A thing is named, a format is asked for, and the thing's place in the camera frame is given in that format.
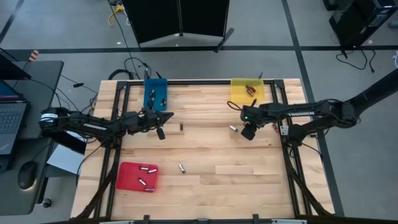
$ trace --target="blue bin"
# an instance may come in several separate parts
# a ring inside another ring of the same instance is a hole
[[[165,111],[167,110],[168,100],[167,100],[167,79],[165,78],[155,78],[147,79],[144,81],[145,95],[144,95],[144,106],[147,106],[147,102],[152,100],[149,95],[152,90],[155,90],[155,110]],[[166,105],[161,106],[160,103],[163,99],[166,99]]]

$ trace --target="yellow cable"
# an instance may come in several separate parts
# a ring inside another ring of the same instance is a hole
[[[123,12],[123,11],[124,11],[124,8],[123,8],[122,6],[120,6],[120,5],[117,5],[117,6],[116,6],[116,9],[114,10],[114,12],[111,13],[111,15],[109,15],[109,17],[108,17],[108,25],[109,25],[110,27],[112,27],[113,24],[114,24],[113,22],[111,22],[111,19],[112,19],[112,17],[116,16],[115,13],[117,13],[117,12]]]

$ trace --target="yellow tray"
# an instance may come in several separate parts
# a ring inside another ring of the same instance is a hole
[[[256,89],[254,96],[247,92],[246,85]],[[231,101],[234,103],[252,103],[254,99],[261,102],[264,100],[264,81],[257,78],[232,78],[231,79]]]

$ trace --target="wooden tabletop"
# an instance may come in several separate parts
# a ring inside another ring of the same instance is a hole
[[[305,103],[300,80],[284,81],[289,103]],[[110,119],[115,91],[116,81],[102,81],[95,116]],[[141,110],[143,92],[143,86],[131,87],[128,111]],[[160,141],[155,131],[124,136],[119,163],[158,165],[157,191],[116,189],[112,220],[142,220],[144,215],[153,220],[241,219],[253,214],[260,218],[294,217],[280,137],[270,124],[258,130],[253,141],[230,130],[230,125],[242,130],[243,122],[239,111],[226,104],[229,85],[169,85],[168,94],[168,111],[174,116],[164,125],[166,139]],[[271,88],[265,85],[265,100],[258,103],[270,102]],[[298,124],[308,121],[293,119]],[[307,137],[304,143],[318,148],[314,138]],[[88,145],[86,155],[98,146],[97,142]],[[306,146],[299,151],[308,188],[333,213],[319,154]],[[98,150],[83,164],[71,217],[78,215],[97,191],[103,156],[104,150]],[[113,157],[109,159],[110,169]],[[178,164],[184,165],[185,174]],[[304,213],[297,186],[296,191]],[[107,197],[106,192],[101,214]]]

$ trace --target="black partition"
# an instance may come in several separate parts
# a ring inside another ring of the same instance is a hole
[[[138,44],[180,32],[176,0],[123,0]]]
[[[228,38],[229,0],[123,0],[123,4],[138,45],[184,32],[223,37],[221,45]]]
[[[224,37],[229,0],[181,0],[183,31]]]

